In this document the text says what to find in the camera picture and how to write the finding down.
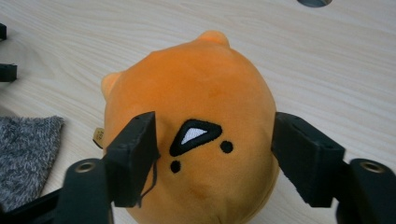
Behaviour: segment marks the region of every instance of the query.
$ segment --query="light wood surface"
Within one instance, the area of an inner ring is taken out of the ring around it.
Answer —
[[[278,111],[309,121],[347,149],[396,170],[396,2],[333,0],[310,8],[282,1],[0,1],[0,63],[19,79],[0,85],[0,115],[65,119],[62,146],[44,194],[76,161],[101,158],[101,78],[151,51],[209,29],[265,77]],[[335,223],[306,205],[281,174],[269,203],[249,223]],[[116,223],[134,223],[115,209]]]

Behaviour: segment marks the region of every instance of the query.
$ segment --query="gray knit fabric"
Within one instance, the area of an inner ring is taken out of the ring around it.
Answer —
[[[60,147],[58,117],[0,117],[0,204],[5,212],[39,197]]]

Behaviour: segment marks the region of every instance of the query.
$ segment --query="stuffed animal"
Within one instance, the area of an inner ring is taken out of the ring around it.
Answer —
[[[265,205],[279,170],[270,148],[276,106],[223,33],[154,51],[106,76],[102,92],[105,152],[131,118],[156,114],[156,184],[128,208],[138,223],[246,223]]]

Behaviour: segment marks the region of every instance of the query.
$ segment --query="clothing tag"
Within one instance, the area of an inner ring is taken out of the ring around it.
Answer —
[[[101,149],[103,149],[103,134],[105,133],[105,129],[96,128],[93,132],[93,142]]]

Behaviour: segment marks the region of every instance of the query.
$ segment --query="plush toy eye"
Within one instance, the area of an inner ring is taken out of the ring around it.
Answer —
[[[171,171],[175,174],[179,172],[181,169],[180,161],[172,161],[171,163]]]
[[[221,133],[222,129],[218,124],[189,119],[181,126],[169,152],[173,157],[180,156],[193,148],[215,140]]]
[[[229,141],[224,141],[221,143],[220,148],[224,153],[228,154],[233,151],[233,143]]]

